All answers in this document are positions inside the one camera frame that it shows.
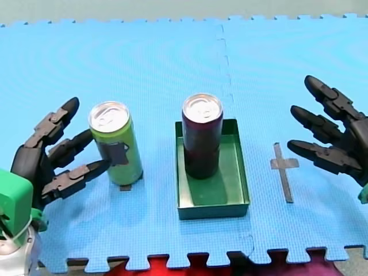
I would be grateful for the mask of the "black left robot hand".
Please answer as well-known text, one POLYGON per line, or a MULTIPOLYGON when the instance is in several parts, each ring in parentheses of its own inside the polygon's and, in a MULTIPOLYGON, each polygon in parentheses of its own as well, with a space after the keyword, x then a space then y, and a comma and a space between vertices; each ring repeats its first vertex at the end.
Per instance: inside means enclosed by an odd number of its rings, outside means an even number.
POLYGON ((51 202, 79 192, 110 167, 110 160, 102 159, 55 174, 55 169, 73 162, 93 140, 89 129, 72 139, 59 140, 78 108, 79 99, 73 97, 56 112, 48 113, 15 154, 10 171, 32 183, 33 208, 43 210, 51 202))

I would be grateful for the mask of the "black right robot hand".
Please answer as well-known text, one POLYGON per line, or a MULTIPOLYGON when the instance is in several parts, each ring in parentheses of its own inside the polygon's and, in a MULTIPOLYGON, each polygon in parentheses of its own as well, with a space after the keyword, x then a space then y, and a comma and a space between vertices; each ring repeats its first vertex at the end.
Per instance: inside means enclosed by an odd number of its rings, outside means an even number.
POLYGON ((324 112, 341 121, 345 131, 322 115, 293 105, 292 116, 313 133, 313 137, 330 147, 301 140, 290 140, 288 149, 313 162, 316 167, 333 174, 347 174, 361 187, 367 184, 367 116, 353 107, 353 101, 336 88, 331 88, 314 76, 304 79, 305 87, 320 103, 324 112))

